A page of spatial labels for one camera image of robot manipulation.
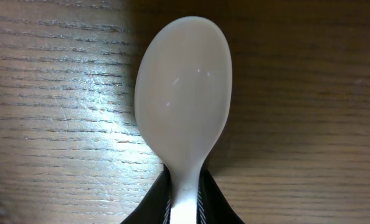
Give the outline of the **white spoon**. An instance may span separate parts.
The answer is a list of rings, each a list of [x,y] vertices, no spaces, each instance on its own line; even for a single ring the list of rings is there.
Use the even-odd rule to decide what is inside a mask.
[[[169,169],[171,223],[197,221],[200,171],[227,121],[231,91],[229,45],[209,19],[172,21],[143,56],[135,87],[136,123]]]

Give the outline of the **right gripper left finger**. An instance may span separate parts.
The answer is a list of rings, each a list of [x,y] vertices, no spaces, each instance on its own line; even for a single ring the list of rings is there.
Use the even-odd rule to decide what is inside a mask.
[[[170,173],[164,165],[143,200],[121,224],[169,224],[171,193]]]

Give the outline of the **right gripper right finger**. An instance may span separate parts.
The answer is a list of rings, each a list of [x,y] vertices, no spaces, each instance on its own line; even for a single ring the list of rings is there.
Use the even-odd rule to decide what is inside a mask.
[[[211,173],[202,169],[197,194],[198,224],[244,224],[225,199]]]

